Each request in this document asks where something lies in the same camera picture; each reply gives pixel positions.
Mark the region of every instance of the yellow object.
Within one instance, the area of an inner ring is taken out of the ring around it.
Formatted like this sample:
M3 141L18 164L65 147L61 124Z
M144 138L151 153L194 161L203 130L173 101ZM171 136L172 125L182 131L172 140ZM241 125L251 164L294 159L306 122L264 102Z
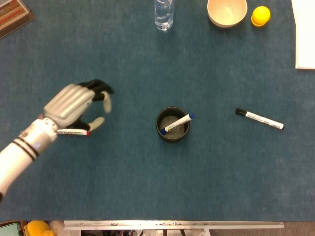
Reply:
M260 27L270 19L270 10L265 6L259 6L252 12L251 21L254 26Z
M27 236L55 236L55 232L51 231L49 225L45 221L33 220L25 226Z

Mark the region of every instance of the yellow lemon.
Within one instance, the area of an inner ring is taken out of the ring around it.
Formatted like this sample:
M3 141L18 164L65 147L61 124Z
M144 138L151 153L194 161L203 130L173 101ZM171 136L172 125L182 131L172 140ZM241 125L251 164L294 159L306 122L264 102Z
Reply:
M251 21L254 26L263 26L270 19L270 10L265 6L259 6L252 12Z

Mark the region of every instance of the black cup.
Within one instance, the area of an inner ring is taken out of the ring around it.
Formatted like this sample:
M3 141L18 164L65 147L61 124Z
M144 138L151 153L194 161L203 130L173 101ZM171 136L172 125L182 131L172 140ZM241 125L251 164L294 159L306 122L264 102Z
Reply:
M190 121L172 129L170 132L168 132L165 135L163 135L160 130L186 115L187 113L184 110L180 109L179 107L164 108L158 114L157 119L156 119L156 128L157 128L158 135L164 141L167 141L169 143L175 143L183 139L189 131Z

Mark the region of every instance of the plastic water bottle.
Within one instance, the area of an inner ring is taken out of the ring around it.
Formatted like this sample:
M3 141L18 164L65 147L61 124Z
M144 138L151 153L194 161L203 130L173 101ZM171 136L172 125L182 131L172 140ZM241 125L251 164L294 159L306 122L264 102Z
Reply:
M154 0L154 14L159 30L168 30L173 25L175 0Z

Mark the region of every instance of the robotic hand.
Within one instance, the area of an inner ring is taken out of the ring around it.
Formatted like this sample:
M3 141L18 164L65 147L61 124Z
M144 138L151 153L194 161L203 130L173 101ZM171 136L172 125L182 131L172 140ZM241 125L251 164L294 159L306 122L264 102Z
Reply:
M104 122L97 118L86 124L81 115L95 101L103 101L105 112L111 111L112 88L100 80L70 84L44 108L44 118L35 120L0 152L0 201L11 183L57 138L63 128L96 129Z

